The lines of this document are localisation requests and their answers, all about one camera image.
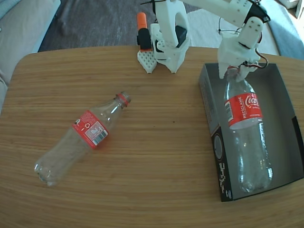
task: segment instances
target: gray sofa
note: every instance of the gray sofa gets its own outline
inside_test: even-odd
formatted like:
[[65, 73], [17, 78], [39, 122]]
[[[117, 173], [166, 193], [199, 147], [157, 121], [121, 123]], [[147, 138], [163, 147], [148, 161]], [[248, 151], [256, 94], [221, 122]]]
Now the gray sofa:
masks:
[[17, 63], [38, 52], [60, 0], [21, 0], [0, 20], [0, 113]]

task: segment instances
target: wood grain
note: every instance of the wood grain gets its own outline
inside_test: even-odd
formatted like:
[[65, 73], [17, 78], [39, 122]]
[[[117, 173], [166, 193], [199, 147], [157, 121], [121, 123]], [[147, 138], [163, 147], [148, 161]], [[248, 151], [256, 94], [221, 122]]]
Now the wood grain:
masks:
[[[32, 54], [20, 61], [0, 118], [0, 227], [303, 227], [304, 180], [231, 203], [219, 198], [198, 78], [217, 50], [190, 48], [177, 74], [146, 74], [138, 47]], [[304, 62], [278, 64], [304, 132]], [[54, 188], [34, 173], [88, 107], [127, 91], [114, 133]]]

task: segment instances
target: red label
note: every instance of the red label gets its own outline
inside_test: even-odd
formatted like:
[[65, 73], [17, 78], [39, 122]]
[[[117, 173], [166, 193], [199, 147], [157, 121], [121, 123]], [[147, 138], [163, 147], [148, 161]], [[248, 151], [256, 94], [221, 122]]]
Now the red label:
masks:
[[257, 100], [257, 95], [247, 93], [234, 96], [225, 102], [229, 127], [251, 118], [262, 118], [262, 111]]
[[73, 128], [93, 149], [108, 135], [106, 128], [90, 111], [76, 120]]

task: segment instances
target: clear plastic bottle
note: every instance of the clear plastic bottle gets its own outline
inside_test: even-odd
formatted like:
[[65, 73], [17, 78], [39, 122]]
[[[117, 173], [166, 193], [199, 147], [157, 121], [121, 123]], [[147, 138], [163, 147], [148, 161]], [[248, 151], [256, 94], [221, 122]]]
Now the clear plastic bottle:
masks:
[[238, 81], [238, 69], [228, 69], [226, 75], [225, 109], [238, 149], [238, 180], [241, 189], [251, 193], [267, 188], [273, 177], [262, 112], [252, 86]]
[[126, 92], [86, 111], [61, 140], [35, 164], [35, 172], [48, 186], [56, 185], [71, 166], [94, 149], [113, 129], [131, 99]]

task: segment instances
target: open box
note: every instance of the open box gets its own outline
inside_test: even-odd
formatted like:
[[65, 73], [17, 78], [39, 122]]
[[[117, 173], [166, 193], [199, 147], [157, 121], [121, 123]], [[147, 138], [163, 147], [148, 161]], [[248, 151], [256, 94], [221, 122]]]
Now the open box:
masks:
[[218, 64], [206, 64], [199, 78], [220, 185], [222, 201], [233, 201], [279, 188], [304, 177], [304, 145], [295, 112], [276, 64], [250, 73], [263, 113], [266, 147], [273, 170], [267, 189], [245, 193], [238, 182], [238, 152], [224, 107], [226, 78]]

